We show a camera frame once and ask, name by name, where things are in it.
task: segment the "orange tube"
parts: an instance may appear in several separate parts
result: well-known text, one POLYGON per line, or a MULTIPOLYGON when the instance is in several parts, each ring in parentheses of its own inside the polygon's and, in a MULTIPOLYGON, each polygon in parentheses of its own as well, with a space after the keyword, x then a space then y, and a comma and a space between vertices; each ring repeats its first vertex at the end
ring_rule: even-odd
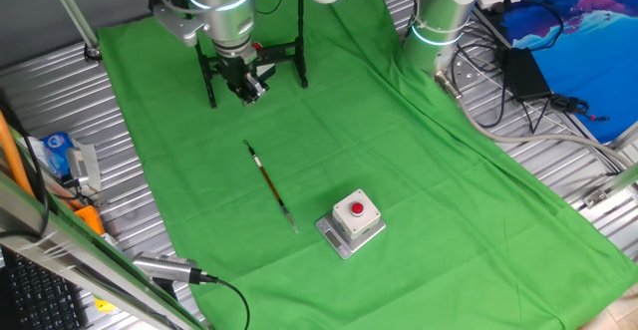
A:
POLYGON ((0 144, 2 144, 4 154, 7 155, 7 162, 9 162, 13 178, 16 180, 18 185, 24 189, 24 191, 35 197, 31 184, 29 183, 29 179, 27 178, 27 173, 24 171, 24 165, 20 159, 18 147, 16 146, 15 140, 11 135, 9 125, 4 119, 2 112, 0 112, 0 144))

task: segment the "metal rod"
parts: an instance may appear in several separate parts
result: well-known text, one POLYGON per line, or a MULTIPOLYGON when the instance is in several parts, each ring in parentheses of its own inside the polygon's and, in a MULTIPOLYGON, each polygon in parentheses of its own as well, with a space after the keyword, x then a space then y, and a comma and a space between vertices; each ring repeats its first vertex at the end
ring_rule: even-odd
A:
POLYGON ((94 52, 99 51, 100 42, 98 41, 98 37, 95 32, 93 32, 93 29, 84 17, 84 14, 82 14, 82 10, 80 10, 76 0, 60 0, 60 2, 67 10, 67 13, 69 13, 69 17, 71 17, 71 20, 76 25, 76 28, 80 32, 80 35, 82 35, 82 38, 88 45, 89 49, 94 52))
MULTIPOLYGON (((0 243, 159 329, 206 329, 156 284, 60 205, 43 240, 11 236, 0 243), (51 256, 52 249, 60 251, 51 256)), ((36 232, 42 204, 0 172, 0 231, 36 232)))

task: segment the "emergency stop button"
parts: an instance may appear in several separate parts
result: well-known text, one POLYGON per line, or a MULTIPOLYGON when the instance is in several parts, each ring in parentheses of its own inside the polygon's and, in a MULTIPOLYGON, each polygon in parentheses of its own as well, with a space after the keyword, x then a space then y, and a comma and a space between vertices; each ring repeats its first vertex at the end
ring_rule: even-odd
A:
POLYGON ((363 204, 360 202, 354 202, 350 207, 350 212, 354 216, 361 216, 363 214, 363 204))

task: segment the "metal bar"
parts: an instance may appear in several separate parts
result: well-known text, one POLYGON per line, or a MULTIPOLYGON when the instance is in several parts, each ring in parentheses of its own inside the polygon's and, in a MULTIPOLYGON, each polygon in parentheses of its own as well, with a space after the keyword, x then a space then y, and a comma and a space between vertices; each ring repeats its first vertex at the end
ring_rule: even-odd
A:
MULTIPOLYGON (((4 237, 0 243, 159 329, 207 328, 64 206, 48 224, 46 240, 4 237)), ((42 205, 0 173, 0 230, 41 226, 42 205)))
POLYGON ((80 35, 82 35, 82 38, 88 45, 89 49, 94 52, 99 52, 100 42, 98 41, 98 37, 95 32, 93 32, 93 29, 84 17, 84 14, 82 14, 82 10, 80 10, 76 0, 60 0, 60 2, 67 10, 67 13, 69 13, 69 17, 71 17, 71 20, 76 25, 76 28, 80 32, 80 35))
POLYGON ((612 150, 622 151, 625 147, 633 144, 638 140, 638 122, 633 124, 622 135, 618 136, 609 144, 609 148, 612 150))
POLYGON ((608 199, 612 195, 620 192, 621 190, 631 186, 638 181, 638 164, 624 170, 621 174, 613 177, 609 182, 605 183, 602 187, 586 196, 583 201, 587 207, 591 208, 601 201, 608 199))

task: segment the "keyboard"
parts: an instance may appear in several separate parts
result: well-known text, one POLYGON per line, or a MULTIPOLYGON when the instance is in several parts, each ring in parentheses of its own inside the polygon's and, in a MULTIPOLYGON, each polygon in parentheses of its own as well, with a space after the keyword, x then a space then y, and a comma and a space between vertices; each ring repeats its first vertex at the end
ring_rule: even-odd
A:
POLYGON ((84 329, 86 320, 74 284, 4 247, 2 254, 5 268, 0 281, 6 291, 0 295, 1 303, 7 315, 14 317, 13 328, 84 329))

